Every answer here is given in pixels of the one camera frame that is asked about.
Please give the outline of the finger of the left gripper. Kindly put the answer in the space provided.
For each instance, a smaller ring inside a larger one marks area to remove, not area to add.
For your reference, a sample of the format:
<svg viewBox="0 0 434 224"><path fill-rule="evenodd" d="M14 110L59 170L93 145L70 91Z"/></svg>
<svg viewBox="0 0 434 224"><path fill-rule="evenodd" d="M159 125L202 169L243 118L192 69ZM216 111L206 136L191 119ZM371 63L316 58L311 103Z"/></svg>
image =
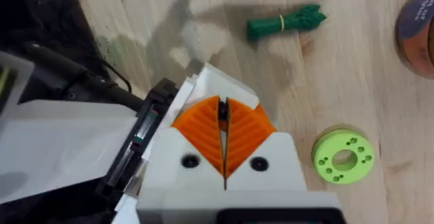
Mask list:
<svg viewBox="0 0 434 224"><path fill-rule="evenodd" d="M182 83L159 128L169 128L181 112L213 96L219 96L222 100L235 99L251 109L259 105L259 99L253 89L220 69L205 64L198 75L187 77Z"/></svg>

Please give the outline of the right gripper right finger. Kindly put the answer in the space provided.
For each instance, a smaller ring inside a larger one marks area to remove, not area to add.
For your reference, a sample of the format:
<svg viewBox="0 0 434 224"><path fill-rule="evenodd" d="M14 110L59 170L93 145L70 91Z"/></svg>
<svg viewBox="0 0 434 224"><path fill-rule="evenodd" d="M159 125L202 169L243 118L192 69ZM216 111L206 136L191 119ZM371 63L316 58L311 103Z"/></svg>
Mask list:
<svg viewBox="0 0 434 224"><path fill-rule="evenodd" d="M293 138L278 132L259 108L228 99L225 189L306 191Z"/></svg>

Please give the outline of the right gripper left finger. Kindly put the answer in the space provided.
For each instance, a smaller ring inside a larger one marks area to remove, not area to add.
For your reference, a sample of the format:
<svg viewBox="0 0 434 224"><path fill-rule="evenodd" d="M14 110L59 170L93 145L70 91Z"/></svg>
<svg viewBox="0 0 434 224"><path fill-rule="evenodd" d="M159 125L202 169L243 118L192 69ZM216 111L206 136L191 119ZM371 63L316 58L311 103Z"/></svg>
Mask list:
<svg viewBox="0 0 434 224"><path fill-rule="evenodd" d="M219 96L193 105L158 134L153 143L139 200L161 200L165 194L203 195L224 190L222 143L218 125Z"/></svg>

